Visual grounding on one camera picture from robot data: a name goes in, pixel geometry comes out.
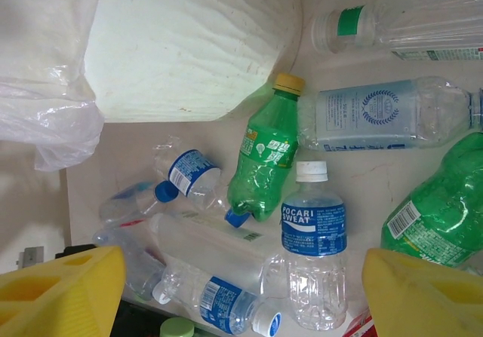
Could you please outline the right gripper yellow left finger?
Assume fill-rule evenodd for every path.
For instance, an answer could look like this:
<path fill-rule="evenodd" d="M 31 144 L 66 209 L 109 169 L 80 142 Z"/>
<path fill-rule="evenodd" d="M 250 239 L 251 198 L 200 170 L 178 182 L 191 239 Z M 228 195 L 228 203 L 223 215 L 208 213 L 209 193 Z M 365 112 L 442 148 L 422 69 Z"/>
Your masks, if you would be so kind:
<path fill-rule="evenodd" d="M 125 279 L 120 247 L 0 274 L 0 337 L 109 337 Z"/>

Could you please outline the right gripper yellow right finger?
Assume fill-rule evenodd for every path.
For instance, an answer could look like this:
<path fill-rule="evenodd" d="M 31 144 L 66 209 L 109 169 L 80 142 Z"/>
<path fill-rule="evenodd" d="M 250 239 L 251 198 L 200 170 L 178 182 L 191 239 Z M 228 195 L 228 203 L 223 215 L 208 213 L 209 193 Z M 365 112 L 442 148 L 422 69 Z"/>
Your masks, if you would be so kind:
<path fill-rule="evenodd" d="M 483 337 L 483 277 L 369 249 L 361 280 L 378 337 Z"/>

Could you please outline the red label tea bottle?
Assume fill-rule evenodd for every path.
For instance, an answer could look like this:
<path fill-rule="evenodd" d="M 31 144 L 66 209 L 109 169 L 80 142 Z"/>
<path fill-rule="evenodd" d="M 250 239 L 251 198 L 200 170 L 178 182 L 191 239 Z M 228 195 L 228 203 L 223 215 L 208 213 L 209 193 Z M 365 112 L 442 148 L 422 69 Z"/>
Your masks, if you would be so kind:
<path fill-rule="evenodd" d="M 378 337 L 370 311 L 354 318 L 342 337 Z"/>

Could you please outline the clear plastic bottle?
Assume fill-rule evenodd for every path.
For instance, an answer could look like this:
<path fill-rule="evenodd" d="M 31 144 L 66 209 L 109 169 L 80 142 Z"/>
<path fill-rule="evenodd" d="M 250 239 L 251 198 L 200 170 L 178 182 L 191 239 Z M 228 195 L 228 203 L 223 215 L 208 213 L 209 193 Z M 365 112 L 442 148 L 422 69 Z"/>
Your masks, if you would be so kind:
<path fill-rule="evenodd" d="M 100 229 L 93 236 L 93 242 L 101 246 L 119 246 L 126 264 L 126 285 L 144 301 L 156 300 L 160 305 L 171 299 L 162 287 L 165 265 L 151 256 L 124 228 Z"/>

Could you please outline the green soda bottle yellow cap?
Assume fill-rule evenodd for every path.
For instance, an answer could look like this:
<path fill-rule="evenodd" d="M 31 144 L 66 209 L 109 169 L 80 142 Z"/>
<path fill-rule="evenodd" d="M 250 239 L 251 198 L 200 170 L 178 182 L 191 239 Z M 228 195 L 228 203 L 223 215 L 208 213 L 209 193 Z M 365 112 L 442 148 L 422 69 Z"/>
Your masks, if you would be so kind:
<path fill-rule="evenodd" d="M 452 268 L 483 250 L 483 132 L 453 145 L 395 208 L 380 247 Z"/>
<path fill-rule="evenodd" d="M 297 101 L 305 83 L 278 74 L 272 98 L 249 118 L 227 192 L 235 214 L 265 222 L 278 206 L 298 148 Z"/>

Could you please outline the clear bottle blue red label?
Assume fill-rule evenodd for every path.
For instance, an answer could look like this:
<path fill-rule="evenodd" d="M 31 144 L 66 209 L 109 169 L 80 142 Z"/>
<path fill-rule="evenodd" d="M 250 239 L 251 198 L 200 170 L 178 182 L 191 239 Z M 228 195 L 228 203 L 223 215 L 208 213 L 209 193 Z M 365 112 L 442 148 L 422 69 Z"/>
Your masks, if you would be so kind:
<path fill-rule="evenodd" d="M 117 226 L 146 219 L 166 209 L 179 195 L 169 181 L 142 181 L 128 186 L 104 201 L 99 217 L 104 225 Z"/>

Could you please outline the Pocari Sweat bottle white cap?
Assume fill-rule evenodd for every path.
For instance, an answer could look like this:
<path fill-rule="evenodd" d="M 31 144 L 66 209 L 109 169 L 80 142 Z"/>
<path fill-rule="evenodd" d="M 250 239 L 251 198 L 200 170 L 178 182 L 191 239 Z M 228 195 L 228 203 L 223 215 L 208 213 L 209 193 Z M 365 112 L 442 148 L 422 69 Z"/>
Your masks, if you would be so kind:
<path fill-rule="evenodd" d="M 281 204 L 288 304 L 297 323 L 314 331 L 339 328 L 348 308 L 346 208 L 327 181 L 324 161 L 299 161 L 299 188 Z"/>

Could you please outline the frosted bottle white barcode label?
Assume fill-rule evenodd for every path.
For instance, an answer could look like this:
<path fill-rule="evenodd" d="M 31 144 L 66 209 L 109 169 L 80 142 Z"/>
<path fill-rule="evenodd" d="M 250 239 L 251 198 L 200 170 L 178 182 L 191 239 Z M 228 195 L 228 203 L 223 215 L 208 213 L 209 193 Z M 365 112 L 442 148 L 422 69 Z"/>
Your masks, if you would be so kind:
<path fill-rule="evenodd" d="M 263 267 L 278 254 L 278 241 L 273 237 L 190 211 L 158 213 L 148 225 L 163 253 L 263 293 Z"/>

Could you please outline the clear bottle blue label white cap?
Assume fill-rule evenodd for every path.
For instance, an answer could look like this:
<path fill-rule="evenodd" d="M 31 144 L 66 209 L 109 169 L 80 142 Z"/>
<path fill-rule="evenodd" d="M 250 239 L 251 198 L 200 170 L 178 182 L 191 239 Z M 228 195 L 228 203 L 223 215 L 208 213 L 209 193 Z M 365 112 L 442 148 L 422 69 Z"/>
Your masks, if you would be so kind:
<path fill-rule="evenodd" d="M 184 262 L 165 266 L 154 297 L 158 302 L 175 301 L 229 335 L 250 329 L 275 337 L 281 327 L 281 312 L 262 296 Z"/>

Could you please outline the clear bottle pale blue label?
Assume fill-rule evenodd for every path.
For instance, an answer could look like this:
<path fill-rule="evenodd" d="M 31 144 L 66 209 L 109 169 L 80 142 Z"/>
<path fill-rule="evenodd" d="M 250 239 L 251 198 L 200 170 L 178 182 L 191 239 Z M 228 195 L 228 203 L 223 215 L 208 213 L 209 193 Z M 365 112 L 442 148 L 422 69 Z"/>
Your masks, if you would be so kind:
<path fill-rule="evenodd" d="M 483 87 L 438 76 L 322 90 L 299 102 L 298 141 L 320 152 L 428 149 L 483 131 Z"/>

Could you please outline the clear bottle green neck band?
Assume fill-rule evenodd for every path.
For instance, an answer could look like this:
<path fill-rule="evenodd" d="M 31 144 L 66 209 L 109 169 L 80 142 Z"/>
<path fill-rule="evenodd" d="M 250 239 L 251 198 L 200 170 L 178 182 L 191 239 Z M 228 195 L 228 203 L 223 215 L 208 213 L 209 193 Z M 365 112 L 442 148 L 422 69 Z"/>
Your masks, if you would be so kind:
<path fill-rule="evenodd" d="M 483 0 L 373 0 L 317 16 L 321 54 L 387 49 L 401 60 L 483 60 Z"/>

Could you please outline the translucent plastic bin liner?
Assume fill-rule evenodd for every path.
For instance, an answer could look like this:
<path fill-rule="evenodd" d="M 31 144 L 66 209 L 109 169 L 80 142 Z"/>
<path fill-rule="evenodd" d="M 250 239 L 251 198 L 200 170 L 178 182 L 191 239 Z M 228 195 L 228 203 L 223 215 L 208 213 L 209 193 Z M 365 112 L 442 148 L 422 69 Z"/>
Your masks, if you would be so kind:
<path fill-rule="evenodd" d="M 0 0 L 0 140 L 37 149 L 35 168 L 88 159 L 104 117 L 84 72 L 99 0 Z"/>

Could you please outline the white plastic waste bin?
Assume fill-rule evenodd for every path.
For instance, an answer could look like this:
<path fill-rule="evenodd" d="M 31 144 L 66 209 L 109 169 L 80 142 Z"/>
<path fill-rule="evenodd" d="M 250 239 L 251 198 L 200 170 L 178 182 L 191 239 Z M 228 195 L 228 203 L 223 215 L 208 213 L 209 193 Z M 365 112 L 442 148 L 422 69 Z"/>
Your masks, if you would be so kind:
<path fill-rule="evenodd" d="M 85 76 L 108 123 L 213 121 L 295 60 L 301 0 L 99 0 Z"/>

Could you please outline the green cylinder can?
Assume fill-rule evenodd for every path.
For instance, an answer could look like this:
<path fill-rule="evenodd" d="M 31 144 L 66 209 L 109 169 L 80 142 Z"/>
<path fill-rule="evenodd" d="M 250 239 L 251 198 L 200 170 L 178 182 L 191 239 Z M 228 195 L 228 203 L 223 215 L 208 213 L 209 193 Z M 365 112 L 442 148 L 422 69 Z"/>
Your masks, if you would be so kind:
<path fill-rule="evenodd" d="M 185 317 L 171 317 L 160 326 L 159 337 L 193 337 L 195 324 Z"/>

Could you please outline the small metal bracket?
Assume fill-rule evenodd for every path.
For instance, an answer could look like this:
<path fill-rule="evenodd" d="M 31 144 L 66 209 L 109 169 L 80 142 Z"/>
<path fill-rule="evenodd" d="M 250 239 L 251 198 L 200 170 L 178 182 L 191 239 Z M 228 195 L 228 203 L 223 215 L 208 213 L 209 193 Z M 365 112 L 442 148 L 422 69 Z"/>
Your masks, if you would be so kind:
<path fill-rule="evenodd" d="M 27 247 L 23 252 L 20 252 L 17 260 L 17 268 L 23 269 L 44 262 L 45 251 L 44 247 Z"/>

